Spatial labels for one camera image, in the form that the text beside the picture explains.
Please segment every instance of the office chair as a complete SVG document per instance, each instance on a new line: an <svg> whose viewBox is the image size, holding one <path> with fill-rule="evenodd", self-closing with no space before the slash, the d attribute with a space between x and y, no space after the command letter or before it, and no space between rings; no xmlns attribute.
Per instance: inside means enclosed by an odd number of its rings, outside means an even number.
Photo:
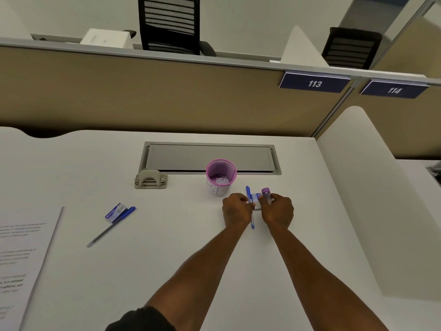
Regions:
<svg viewBox="0 0 441 331"><path fill-rule="evenodd" d="M210 44L199 41L199 5L199 0L138 0L142 48L216 57Z"/></svg>
<svg viewBox="0 0 441 331"><path fill-rule="evenodd" d="M373 31L331 28L322 57L329 66L368 70L382 39Z"/></svg>

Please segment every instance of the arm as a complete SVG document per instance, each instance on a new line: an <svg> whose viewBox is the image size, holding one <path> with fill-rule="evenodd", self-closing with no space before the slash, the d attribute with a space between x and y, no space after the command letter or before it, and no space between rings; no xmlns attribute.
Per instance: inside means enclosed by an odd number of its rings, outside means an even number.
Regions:
<svg viewBox="0 0 441 331"><path fill-rule="evenodd" d="M343 282L324 268L288 230L294 208L289 198L260 198L267 223L314 331L387 331L379 318Z"/></svg>
<svg viewBox="0 0 441 331"><path fill-rule="evenodd" d="M200 330L223 271L242 233L251 222L254 204L231 194L223 200L225 229L192 255L146 303L160 311L177 331Z"/></svg>

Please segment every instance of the pink mesh pencil cup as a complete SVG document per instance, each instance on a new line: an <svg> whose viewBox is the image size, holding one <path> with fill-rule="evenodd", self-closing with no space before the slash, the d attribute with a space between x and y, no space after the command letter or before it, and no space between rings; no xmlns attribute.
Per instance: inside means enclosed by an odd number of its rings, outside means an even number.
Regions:
<svg viewBox="0 0 441 331"><path fill-rule="evenodd" d="M208 192L214 196L227 194L230 185L237 177L236 167L226 159L213 160L208 164L205 172Z"/></svg>

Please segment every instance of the tan fabric panel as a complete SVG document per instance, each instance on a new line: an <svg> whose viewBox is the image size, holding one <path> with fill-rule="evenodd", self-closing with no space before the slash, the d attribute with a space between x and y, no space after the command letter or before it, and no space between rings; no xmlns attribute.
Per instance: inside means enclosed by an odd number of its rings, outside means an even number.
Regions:
<svg viewBox="0 0 441 331"><path fill-rule="evenodd" d="M373 69L440 78L441 30L423 17L417 19Z"/></svg>
<svg viewBox="0 0 441 331"><path fill-rule="evenodd" d="M0 48L0 125L310 137L343 94L282 71Z"/></svg>
<svg viewBox="0 0 441 331"><path fill-rule="evenodd" d="M343 102L317 139L346 108L360 106L396 158L441 158L441 86L416 99L360 95L364 82Z"/></svg>

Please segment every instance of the desk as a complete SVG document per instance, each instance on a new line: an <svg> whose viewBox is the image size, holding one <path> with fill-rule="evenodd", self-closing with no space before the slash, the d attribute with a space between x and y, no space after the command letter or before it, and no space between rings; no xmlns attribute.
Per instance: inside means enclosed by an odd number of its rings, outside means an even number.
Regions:
<svg viewBox="0 0 441 331"><path fill-rule="evenodd" d="M314 139L124 131L35 139L0 127L1 209L65 206L22 331L104 330L144 305L223 229L222 199L208 194L204 175L170 175L164 190L134 189L145 141L274 144L283 174L239 175L231 192L250 185L291 197L290 230L396 330ZM138 209L87 249L118 202ZM255 222L256 230L245 231L228 263L202 329L312 330L258 213Z"/></svg>

